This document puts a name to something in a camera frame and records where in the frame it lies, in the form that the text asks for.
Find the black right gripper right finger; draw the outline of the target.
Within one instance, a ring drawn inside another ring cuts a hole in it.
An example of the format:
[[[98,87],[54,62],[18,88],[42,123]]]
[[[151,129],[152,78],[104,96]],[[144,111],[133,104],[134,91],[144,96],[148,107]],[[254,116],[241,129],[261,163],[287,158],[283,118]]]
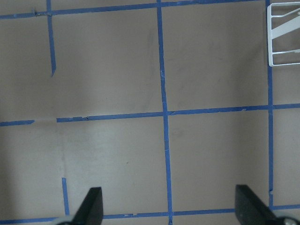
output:
[[[235,187],[235,216],[241,225],[283,224],[247,185]]]

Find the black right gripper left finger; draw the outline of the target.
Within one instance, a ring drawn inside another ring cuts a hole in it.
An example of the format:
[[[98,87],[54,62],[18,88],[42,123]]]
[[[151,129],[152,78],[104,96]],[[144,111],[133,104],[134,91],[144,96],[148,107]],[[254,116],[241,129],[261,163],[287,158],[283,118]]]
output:
[[[85,199],[72,219],[73,225],[100,225],[104,216],[101,187],[89,189]]]

